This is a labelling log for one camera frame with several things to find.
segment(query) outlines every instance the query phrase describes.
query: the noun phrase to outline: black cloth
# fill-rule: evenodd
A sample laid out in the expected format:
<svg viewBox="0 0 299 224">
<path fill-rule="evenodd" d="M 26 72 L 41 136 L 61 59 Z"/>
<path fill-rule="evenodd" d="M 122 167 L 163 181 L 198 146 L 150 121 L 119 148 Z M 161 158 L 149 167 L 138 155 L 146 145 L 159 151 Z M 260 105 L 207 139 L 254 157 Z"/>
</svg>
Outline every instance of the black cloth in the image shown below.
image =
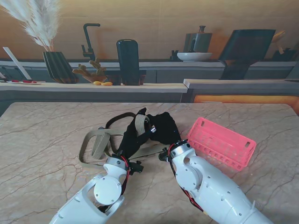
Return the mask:
<svg viewBox="0 0 299 224">
<path fill-rule="evenodd" d="M 137 114 L 145 115 L 146 108 L 141 109 Z M 146 135 L 141 135 L 137 137 L 137 131 L 135 127 L 135 118 L 128 125 L 127 130 L 123 134 L 123 138 L 118 148 L 118 155 L 123 155 L 126 159 L 129 159 L 132 155 L 134 155 L 140 146 L 144 144 L 150 137 L 144 137 Z"/>
<path fill-rule="evenodd" d="M 145 113 L 146 108 L 143 108 L 137 114 L 145 115 Z M 126 159 L 129 159 L 148 139 L 165 145 L 170 145 L 181 140 L 177 125 L 168 112 L 156 116 L 148 114 L 147 116 L 150 120 L 150 125 L 155 126 L 156 132 L 152 133 L 150 130 L 146 130 L 144 134 L 137 136 L 135 116 L 123 135 L 118 155 L 123 155 Z"/>
<path fill-rule="evenodd" d="M 157 131 L 151 136 L 151 140 L 158 141 L 165 145 L 171 145 L 181 140 L 176 122 L 168 112 L 152 116 L 147 115 L 151 125 L 154 125 Z"/>
</svg>

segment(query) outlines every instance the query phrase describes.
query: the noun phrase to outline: pampas grass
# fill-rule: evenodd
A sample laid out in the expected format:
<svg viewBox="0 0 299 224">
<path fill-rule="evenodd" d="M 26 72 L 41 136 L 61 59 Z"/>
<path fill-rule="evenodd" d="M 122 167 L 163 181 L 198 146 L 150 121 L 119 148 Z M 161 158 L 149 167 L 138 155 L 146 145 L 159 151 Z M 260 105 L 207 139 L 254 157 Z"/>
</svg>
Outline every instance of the pampas grass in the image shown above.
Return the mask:
<svg viewBox="0 0 299 224">
<path fill-rule="evenodd" d="M 20 20 L 24 30 L 46 51 L 54 51 L 58 30 L 59 0 L 0 0 L 4 11 Z"/>
</svg>

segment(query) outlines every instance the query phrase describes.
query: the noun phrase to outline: black faucet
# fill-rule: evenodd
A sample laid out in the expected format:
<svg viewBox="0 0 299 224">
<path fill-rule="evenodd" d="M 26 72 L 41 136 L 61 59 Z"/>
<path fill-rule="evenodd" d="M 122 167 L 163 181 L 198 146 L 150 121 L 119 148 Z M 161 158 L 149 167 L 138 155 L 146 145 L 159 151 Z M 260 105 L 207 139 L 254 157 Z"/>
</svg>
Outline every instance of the black faucet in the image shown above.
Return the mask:
<svg viewBox="0 0 299 224">
<path fill-rule="evenodd" d="M 87 45 L 88 45 L 88 52 L 86 52 L 85 47 L 82 44 L 83 56 L 84 57 L 90 57 L 90 60 L 93 60 L 93 61 L 95 60 L 95 55 L 94 55 L 94 51 L 92 49 L 92 45 L 90 44 L 89 35 L 88 35 L 88 32 L 87 32 L 87 27 L 99 27 L 99 26 L 100 26 L 99 23 L 86 23 L 83 26 L 86 41 L 87 41 Z"/>
</svg>

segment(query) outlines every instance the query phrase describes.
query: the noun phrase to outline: pink basket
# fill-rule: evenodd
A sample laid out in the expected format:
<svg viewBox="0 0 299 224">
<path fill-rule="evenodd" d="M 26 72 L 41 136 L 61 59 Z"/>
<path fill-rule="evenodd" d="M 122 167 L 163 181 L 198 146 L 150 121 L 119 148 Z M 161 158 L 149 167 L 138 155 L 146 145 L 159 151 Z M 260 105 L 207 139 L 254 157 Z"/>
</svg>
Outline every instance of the pink basket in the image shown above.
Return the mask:
<svg viewBox="0 0 299 224">
<path fill-rule="evenodd" d="M 256 142 L 204 118 L 198 118 L 188 133 L 190 145 L 241 171 L 249 163 Z"/>
</svg>

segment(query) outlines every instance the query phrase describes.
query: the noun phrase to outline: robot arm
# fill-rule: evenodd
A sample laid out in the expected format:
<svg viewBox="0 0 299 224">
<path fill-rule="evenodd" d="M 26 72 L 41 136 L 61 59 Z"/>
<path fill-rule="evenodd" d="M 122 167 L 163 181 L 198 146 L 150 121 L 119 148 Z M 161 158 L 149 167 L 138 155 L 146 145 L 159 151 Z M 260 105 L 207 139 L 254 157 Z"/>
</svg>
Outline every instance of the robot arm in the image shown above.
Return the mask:
<svg viewBox="0 0 299 224">
<path fill-rule="evenodd" d="M 197 156 L 186 141 L 172 148 L 178 184 L 209 217 L 220 224 L 272 224 L 233 180 Z"/>
<path fill-rule="evenodd" d="M 110 157 L 104 164 L 107 175 L 97 175 L 77 192 L 52 218 L 50 224 L 104 224 L 122 205 L 120 178 L 127 174 L 123 160 Z M 87 196 L 92 189 L 95 199 L 107 207 L 97 208 Z"/>
</svg>

